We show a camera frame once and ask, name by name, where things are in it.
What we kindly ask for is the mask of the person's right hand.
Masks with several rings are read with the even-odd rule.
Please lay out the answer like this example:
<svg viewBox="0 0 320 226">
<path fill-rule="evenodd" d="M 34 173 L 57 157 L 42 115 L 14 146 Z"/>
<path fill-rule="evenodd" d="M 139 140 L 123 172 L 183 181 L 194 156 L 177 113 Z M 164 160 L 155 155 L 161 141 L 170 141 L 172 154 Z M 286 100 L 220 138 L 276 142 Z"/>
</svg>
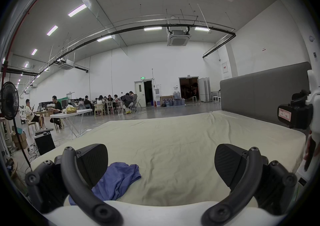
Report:
<svg viewBox="0 0 320 226">
<path fill-rule="evenodd" d="M 304 172 L 308 171 L 313 157 L 316 157 L 318 154 L 319 154 L 319 143 L 317 143 L 314 140 L 313 132 L 310 130 L 309 135 L 308 135 L 308 139 L 306 142 L 305 154 L 303 157 L 303 160 L 305 161 L 304 169 L 303 169 Z"/>
</svg>

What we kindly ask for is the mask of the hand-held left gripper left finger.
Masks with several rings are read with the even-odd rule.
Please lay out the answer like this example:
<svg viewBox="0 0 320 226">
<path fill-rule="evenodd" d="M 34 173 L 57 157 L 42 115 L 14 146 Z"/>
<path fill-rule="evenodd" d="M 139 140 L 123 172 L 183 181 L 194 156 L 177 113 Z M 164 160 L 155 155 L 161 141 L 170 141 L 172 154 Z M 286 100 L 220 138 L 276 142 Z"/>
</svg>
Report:
<svg viewBox="0 0 320 226">
<path fill-rule="evenodd" d="M 107 167 L 108 151 L 104 144 L 91 144 L 78 150 L 67 146 L 54 161 L 45 160 L 26 174 L 31 203 L 38 212 L 48 214 L 62 207 L 70 196 L 94 222 L 120 226 L 123 223 L 120 212 L 92 192 Z"/>
</svg>

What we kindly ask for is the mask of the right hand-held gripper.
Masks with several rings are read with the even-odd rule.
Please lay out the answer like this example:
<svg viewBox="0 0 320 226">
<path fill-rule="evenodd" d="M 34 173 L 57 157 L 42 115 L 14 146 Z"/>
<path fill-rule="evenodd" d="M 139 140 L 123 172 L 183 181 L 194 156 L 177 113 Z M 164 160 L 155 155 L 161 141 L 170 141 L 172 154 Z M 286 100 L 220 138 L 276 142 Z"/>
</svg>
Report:
<svg viewBox="0 0 320 226">
<path fill-rule="evenodd" d="M 292 95 L 289 104 L 281 104 L 277 108 L 278 120 L 289 128 L 306 130 L 312 140 L 319 143 L 320 134 L 320 87 L 319 71 L 308 70 L 310 91 L 301 90 Z"/>
</svg>

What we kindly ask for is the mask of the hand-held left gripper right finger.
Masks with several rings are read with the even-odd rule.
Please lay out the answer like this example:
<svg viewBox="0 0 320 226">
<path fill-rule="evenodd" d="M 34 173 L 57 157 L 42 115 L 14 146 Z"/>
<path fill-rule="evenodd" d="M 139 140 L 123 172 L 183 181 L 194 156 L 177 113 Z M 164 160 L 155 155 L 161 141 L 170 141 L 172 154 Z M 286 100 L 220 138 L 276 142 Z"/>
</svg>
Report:
<svg viewBox="0 0 320 226">
<path fill-rule="evenodd" d="M 255 198 L 258 208 L 274 216 L 284 215 L 298 182 L 294 173 L 277 160 L 269 162 L 257 147 L 249 150 L 232 144 L 219 144 L 215 169 L 230 188 L 229 195 L 208 208 L 201 217 L 204 226 L 222 226 L 234 219 Z"/>
</svg>

